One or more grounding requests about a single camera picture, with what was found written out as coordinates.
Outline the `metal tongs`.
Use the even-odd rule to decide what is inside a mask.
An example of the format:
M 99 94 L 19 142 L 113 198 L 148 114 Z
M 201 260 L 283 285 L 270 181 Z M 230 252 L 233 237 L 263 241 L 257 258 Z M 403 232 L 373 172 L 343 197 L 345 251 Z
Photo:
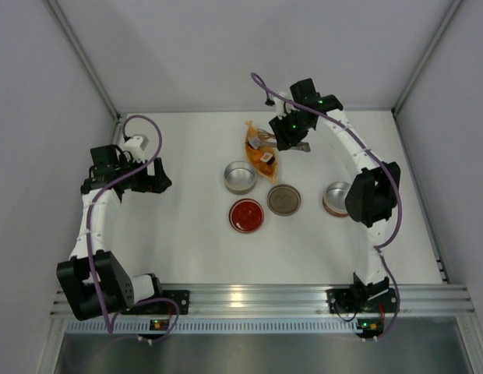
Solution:
M 271 134 L 268 132 L 258 132 L 256 135 L 252 135 L 252 136 L 258 136 L 262 140 L 261 147 L 263 146 L 272 147 L 280 151 L 297 150 L 297 151 L 302 151 L 306 153 L 311 151 L 311 147 L 307 142 L 299 142 L 299 143 L 296 143 L 295 145 L 291 145 L 290 143 L 285 143 L 284 141 L 278 141 L 274 134 Z

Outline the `sushi roll black white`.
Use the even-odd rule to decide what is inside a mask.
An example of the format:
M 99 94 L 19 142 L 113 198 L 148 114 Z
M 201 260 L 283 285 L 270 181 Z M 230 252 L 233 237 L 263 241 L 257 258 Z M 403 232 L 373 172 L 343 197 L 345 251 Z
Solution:
M 275 161 L 275 156 L 272 153 L 264 153 L 264 155 L 261 156 L 260 161 L 271 165 Z

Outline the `sushi piece with red top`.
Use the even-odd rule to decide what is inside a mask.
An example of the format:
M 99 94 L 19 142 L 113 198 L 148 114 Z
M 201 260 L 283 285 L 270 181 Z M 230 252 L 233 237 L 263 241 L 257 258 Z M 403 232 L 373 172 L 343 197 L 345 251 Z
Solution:
M 262 146 L 262 140 L 258 136 L 250 136 L 247 138 L 247 144 L 257 150 Z

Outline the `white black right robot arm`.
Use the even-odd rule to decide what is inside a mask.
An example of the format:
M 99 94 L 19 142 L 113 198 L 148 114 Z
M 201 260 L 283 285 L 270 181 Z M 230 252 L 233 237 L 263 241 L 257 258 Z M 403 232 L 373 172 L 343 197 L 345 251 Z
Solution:
M 346 289 L 333 289 L 330 309 L 340 315 L 369 310 L 395 312 L 397 282 L 383 250 L 397 236 L 402 222 L 400 167 L 381 161 L 361 139 L 334 95 L 323 96 L 312 79 L 294 83 L 289 93 L 266 90 L 266 104 L 276 108 L 270 120 L 278 150 L 295 148 L 310 130 L 324 137 L 351 176 L 343 198 L 350 219 L 359 224 L 353 281 Z

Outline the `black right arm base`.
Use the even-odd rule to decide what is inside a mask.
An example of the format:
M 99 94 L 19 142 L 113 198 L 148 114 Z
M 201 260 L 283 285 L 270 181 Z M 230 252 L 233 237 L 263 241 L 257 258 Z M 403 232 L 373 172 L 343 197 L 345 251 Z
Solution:
M 349 288 L 332 288 L 326 291 L 330 311 L 341 315 L 354 313 L 394 313 L 397 294 L 393 288 L 373 298 L 354 295 Z

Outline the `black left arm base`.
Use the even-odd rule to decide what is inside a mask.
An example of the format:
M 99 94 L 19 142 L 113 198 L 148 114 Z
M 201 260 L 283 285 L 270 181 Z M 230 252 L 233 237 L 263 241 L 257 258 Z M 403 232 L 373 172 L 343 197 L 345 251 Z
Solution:
M 190 291 L 185 289 L 168 290 L 163 292 L 163 298 L 166 301 L 156 301 L 154 298 L 150 298 L 133 306 L 130 309 L 126 309 L 122 312 L 123 315 L 133 316 L 152 316 L 152 315 L 174 315 L 176 308 L 171 302 L 175 302 L 178 305 L 180 315 L 189 314 L 189 301 Z

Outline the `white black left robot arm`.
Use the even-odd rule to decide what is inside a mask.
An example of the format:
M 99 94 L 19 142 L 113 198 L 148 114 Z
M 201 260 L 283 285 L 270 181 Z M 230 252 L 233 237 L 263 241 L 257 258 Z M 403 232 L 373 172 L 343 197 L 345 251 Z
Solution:
M 56 275 L 73 315 L 84 321 L 122 312 L 164 295 L 154 273 L 131 277 L 112 252 L 114 226 L 125 191 L 160 194 L 171 187 L 161 159 L 148 161 L 143 136 L 122 146 L 91 149 L 93 164 L 81 185 L 83 218 L 69 259 Z

